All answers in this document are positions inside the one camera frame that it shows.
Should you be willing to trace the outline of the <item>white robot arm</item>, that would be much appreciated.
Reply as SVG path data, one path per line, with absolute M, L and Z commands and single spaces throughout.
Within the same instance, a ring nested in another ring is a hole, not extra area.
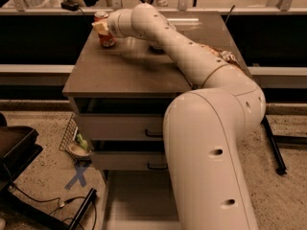
M 99 24 L 116 37 L 155 43 L 197 86 L 170 103 L 163 121 L 181 230 L 258 230 L 237 143 L 265 115 L 259 85 L 149 4 L 114 11 Z

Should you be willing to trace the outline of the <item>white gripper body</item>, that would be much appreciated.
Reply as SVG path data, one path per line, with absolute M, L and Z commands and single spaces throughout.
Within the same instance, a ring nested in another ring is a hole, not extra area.
M 114 11 L 107 19 L 109 31 L 116 37 L 132 36 L 131 10 L 121 9 Z

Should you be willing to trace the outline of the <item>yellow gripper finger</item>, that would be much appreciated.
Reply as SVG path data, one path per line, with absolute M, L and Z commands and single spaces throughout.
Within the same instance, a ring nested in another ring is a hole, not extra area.
M 93 22 L 92 26 L 99 35 L 108 35 L 108 26 L 106 22 L 100 20 Z

